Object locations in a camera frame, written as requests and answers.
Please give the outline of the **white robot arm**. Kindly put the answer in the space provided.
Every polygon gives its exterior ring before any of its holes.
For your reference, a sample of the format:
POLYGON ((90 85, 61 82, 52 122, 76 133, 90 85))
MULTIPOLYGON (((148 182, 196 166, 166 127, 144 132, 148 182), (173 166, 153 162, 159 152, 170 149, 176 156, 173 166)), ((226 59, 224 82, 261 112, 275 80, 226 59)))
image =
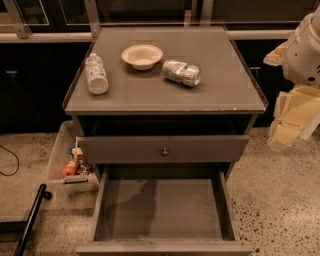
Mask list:
POLYGON ((319 125, 320 113, 320 8, 307 15, 288 40, 264 58, 281 66, 285 79, 294 83, 280 91, 269 130, 268 146, 274 151, 308 139, 319 125))

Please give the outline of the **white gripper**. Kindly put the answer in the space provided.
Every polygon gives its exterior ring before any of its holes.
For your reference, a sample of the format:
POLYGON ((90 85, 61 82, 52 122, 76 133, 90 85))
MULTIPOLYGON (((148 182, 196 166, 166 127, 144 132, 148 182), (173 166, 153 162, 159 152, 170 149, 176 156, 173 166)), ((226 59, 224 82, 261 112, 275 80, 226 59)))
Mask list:
POLYGON ((305 84, 296 85, 289 92, 280 92, 277 97, 268 146, 281 151, 298 138, 307 140, 320 125, 320 35, 317 27, 312 22, 300 24, 286 43, 264 57, 263 63, 282 65, 287 80, 305 84))

